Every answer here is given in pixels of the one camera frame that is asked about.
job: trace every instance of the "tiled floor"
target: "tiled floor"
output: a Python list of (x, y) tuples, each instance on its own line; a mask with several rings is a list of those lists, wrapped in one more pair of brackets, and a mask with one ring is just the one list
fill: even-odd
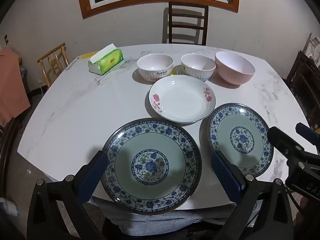
[[(44, 175), (42, 171), (37, 169), (31, 163), (26, 161), (17, 152), (17, 148), (23, 134), (23, 131), (38, 103), (40, 102), (42, 96), (35, 96), (32, 98), (32, 108), (28, 112), (26, 118), (23, 121), (23, 127), (19, 130), (15, 143), (13, 145), (12, 154), (9, 162), (8, 178), (7, 178), (7, 198), (16, 203), (19, 208), (20, 216), (18, 218), (11, 217), (13, 223), (18, 228), (24, 236), (27, 234), (27, 220), (28, 220), (28, 210), (31, 201), (32, 192), (35, 183), (38, 179), (42, 178), (46, 181), (49, 179)], [(295, 194), (295, 199), (300, 201), (301, 196)], [(72, 222), (63, 206), (62, 203), (58, 203), (61, 214), (67, 225), (69, 232), (77, 236), (76, 230), (74, 229)], [(295, 217), (297, 209), (291, 202), (292, 215)], [(89, 203), (84, 204), (84, 208), (87, 211), (89, 217), (95, 223), (95, 225), (101, 230), (105, 217), (100, 212), (99, 208), (91, 205)]]

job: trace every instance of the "white shallow bowl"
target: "white shallow bowl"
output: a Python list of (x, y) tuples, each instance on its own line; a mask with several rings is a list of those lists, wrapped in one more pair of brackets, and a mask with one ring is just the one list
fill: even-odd
[(183, 55), (181, 66), (185, 74), (201, 81), (208, 80), (216, 68), (216, 64), (211, 58), (195, 53)]
[(173, 58), (164, 54), (149, 54), (137, 61), (140, 75), (147, 81), (156, 82), (169, 76), (173, 69)]
[(157, 114), (169, 121), (193, 123), (212, 113), (216, 97), (201, 80), (186, 75), (172, 75), (153, 84), (149, 102)]
[(229, 51), (218, 51), (215, 54), (218, 74), (227, 83), (242, 85), (254, 75), (254, 66), (245, 58)]

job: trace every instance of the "plate rim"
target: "plate rim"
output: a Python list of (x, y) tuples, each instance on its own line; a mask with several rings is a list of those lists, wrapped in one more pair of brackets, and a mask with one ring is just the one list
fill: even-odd
[(103, 148), (102, 148), (102, 151), (106, 151), (106, 147), (108, 146), (108, 144), (113, 140), (113, 138), (115, 136), (118, 135), (118, 133), (123, 130), (123, 129), (126, 129), (127, 127), (131, 126), (131, 125), (135, 125), (137, 123), (140, 123), (140, 122), (148, 122), (148, 121), (155, 121), (155, 122), (164, 122), (164, 123), (167, 123), (167, 124), (170, 124), (171, 126), (179, 129), (181, 132), (183, 132), (185, 134), (186, 137), (188, 137), (188, 139), (191, 141), (191, 143), (194, 145), (194, 149), (195, 149), (195, 152), (196, 152), (196, 157), (198, 158), (198, 175), (196, 177), (196, 180), (195, 180), (195, 183), (193, 184), (193, 187), (191, 188), (191, 190), (189, 191), (188, 194), (186, 194), (182, 199), (180, 199), (180, 201), (173, 205), (172, 207), (170, 208), (164, 208), (163, 210), (159, 210), (159, 211), (138, 211), (134, 208), (130, 208), (128, 206), (126, 206), (123, 202), (120, 202), (118, 201), (117, 199), (114, 198), (113, 194), (109, 191), (108, 187), (106, 186), (105, 184), (105, 181), (104, 181), (104, 173), (103, 175), (101, 176), (101, 183), (102, 183), (102, 186), (105, 190), (105, 192), (108, 194), (108, 196), (112, 199), (112, 201), (118, 205), (120, 205), (122, 208), (126, 209), (127, 211), (131, 212), (131, 213), (135, 213), (135, 214), (139, 214), (139, 215), (160, 215), (160, 214), (164, 214), (164, 213), (167, 213), (169, 211), (172, 211), (172, 210), (175, 210), (177, 209), (179, 206), (181, 206), (183, 203), (185, 203), (191, 196), (192, 194), (194, 193), (194, 191), (197, 189), (198, 185), (199, 185), (199, 182), (200, 182), (200, 178), (201, 178), (201, 174), (202, 174), (202, 158), (201, 158), (201, 153), (200, 153), (200, 150), (199, 150), (199, 147), (198, 145), (196, 144), (195, 140), (193, 139), (193, 137), (185, 130), (183, 129), (182, 127), (176, 125), (175, 123), (172, 123), (172, 122), (169, 122), (167, 120), (164, 120), (164, 119), (160, 119), (160, 118), (141, 118), (141, 119), (137, 119), (137, 120), (134, 120), (134, 121), (131, 121), (131, 122), (128, 122), (126, 123), (125, 125), (121, 126), (119, 129), (117, 129), (109, 138), (108, 140), (106, 141), (106, 143), (104, 144)]
[[(192, 77), (192, 76), (179, 75), (179, 74), (178, 74), (178, 75), (174, 75), (174, 76), (190, 77), (190, 78), (199, 80), (200, 82), (206, 84), (205, 82), (201, 81), (200, 79), (195, 78), (195, 77)], [(152, 107), (152, 103), (151, 103), (151, 101), (150, 101), (150, 91), (151, 91), (151, 89), (153, 88), (153, 86), (154, 86), (158, 81), (160, 81), (160, 80), (162, 80), (162, 79), (165, 79), (165, 78), (169, 78), (169, 77), (171, 77), (171, 75), (166, 76), (166, 77), (163, 77), (163, 78), (160, 78), (159, 80), (157, 80), (157, 81), (151, 86), (151, 88), (150, 88), (150, 90), (149, 90), (149, 92), (148, 92), (149, 104), (150, 104), (152, 110), (153, 110), (157, 115), (159, 115), (160, 117), (162, 117), (162, 118), (164, 118), (164, 119), (166, 119), (166, 120), (168, 120), (168, 121), (170, 121), (170, 122), (181, 123), (181, 124), (191, 124), (191, 123), (195, 123), (195, 122), (198, 122), (198, 121), (200, 121), (200, 120), (203, 120), (203, 119), (207, 118), (210, 114), (212, 114), (212, 112), (215, 110), (214, 108), (216, 107), (216, 104), (217, 104), (217, 98), (216, 98), (216, 95), (215, 95), (213, 89), (212, 89), (209, 85), (208, 85), (207, 87), (209, 87), (209, 89), (211, 89), (211, 91), (212, 91), (212, 93), (213, 93), (213, 95), (214, 95), (214, 106), (213, 106), (213, 108), (212, 108), (212, 111), (211, 111), (209, 114), (207, 114), (206, 116), (204, 116), (204, 117), (202, 117), (202, 118), (200, 118), (200, 119), (198, 119), (198, 120), (191, 121), (191, 122), (180, 122), (180, 121), (177, 121), (177, 120), (172, 120), (172, 119), (166, 118), (166, 117), (164, 117), (163, 115), (159, 114), (159, 113)]]
[[(267, 125), (267, 123), (266, 123), (266, 121), (256, 112), (256, 111), (254, 111), (252, 108), (250, 108), (250, 107), (248, 107), (248, 106), (246, 106), (246, 105), (244, 105), (244, 104), (240, 104), (240, 103), (226, 103), (226, 104), (223, 104), (223, 105), (221, 105), (221, 106), (218, 106), (216, 109), (214, 109), (213, 111), (212, 111), (212, 113), (211, 113), (211, 115), (210, 115), (210, 117), (209, 117), (209, 119), (208, 119), (208, 122), (207, 122), (207, 142), (208, 142), (208, 145), (209, 145), (209, 147), (210, 147), (210, 150), (211, 150), (211, 152), (214, 152), (214, 148), (213, 148), (213, 146), (212, 146), (212, 143), (211, 143), (211, 138), (210, 138), (210, 123), (211, 123), (211, 120), (212, 120), (212, 118), (213, 118), (213, 116), (214, 116), (214, 114), (216, 113), (216, 112), (218, 112), (221, 108), (223, 108), (223, 107), (225, 107), (225, 106), (229, 106), (229, 105), (238, 105), (238, 106), (242, 106), (242, 107), (245, 107), (245, 108), (247, 108), (247, 109), (250, 109), (250, 111), (252, 111), (255, 115), (257, 115), (259, 118), (260, 118), (260, 120), (261, 120), (261, 122), (269, 129), (269, 126)], [(269, 162), (267, 163), (267, 165), (261, 170), (261, 171), (259, 171), (258, 173), (256, 173), (256, 174), (252, 174), (255, 178), (257, 178), (257, 177), (259, 177), (260, 175), (262, 175), (263, 173), (265, 173), (265, 171), (270, 167), (270, 165), (271, 165), (271, 162), (272, 162), (272, 160), (273, 160), (273, 155), (274, 155), (274, 147), (273, 147), (273, 145), (270, 143), (270, 152), (271, 152), (271, 154), (270, 154), (270, 156), (269, 156)]]

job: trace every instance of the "white marble table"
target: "white marble table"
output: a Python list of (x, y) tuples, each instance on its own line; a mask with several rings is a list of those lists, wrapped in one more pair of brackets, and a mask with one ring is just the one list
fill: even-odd
[[(165, 53), (180, 64), (186, 53), (200, 53), (214, 59), (220, 49), (196, 45), (151, 44), (121, 48), (126, 63), (108, 75), (98, 76), (88, 70), (88, 59), (75, 59), (47, 91), (35, 109), (19, 144), (18, 152), (44, 173), (63, 180), (87, 164), (102, 149), (109, 136), (135, 119), (158, 117), (148, 102), (151, 83), (145, 82), (137, 60), (149, 53)], [(295, 125), (308, 125), (297, 101), (279, 75), (263, 59), (239, 53), (255, 67), (256, 73), (238, 88), (226, 85), (215, 75), (206, 83), (215, 93), (217, 106), (241, 103), (251, 107), (269, 127), (277, 126), (306, 151), (316, 148), (295, 132)], [(183, 128), (194, 138), (201, 151), (203, 170), (194, 194), (178, 209), (196, 209), (230, 203), (210, 166), (206, 142), (206, 121)], [(288, 176), (286, 159), (275, 149), (267, 171), (259, 180), (273, 181)], [(93, 196), (110, 200), (101, 183)]]

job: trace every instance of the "pink bowl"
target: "pink bowl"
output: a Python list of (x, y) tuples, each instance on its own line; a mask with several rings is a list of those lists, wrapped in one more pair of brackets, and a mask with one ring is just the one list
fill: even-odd
[(255, 73), (254, 66), (245, 58), (229, 51), (218, 51), (215, 54), (218, 74), (234, 85), (247, 83)]

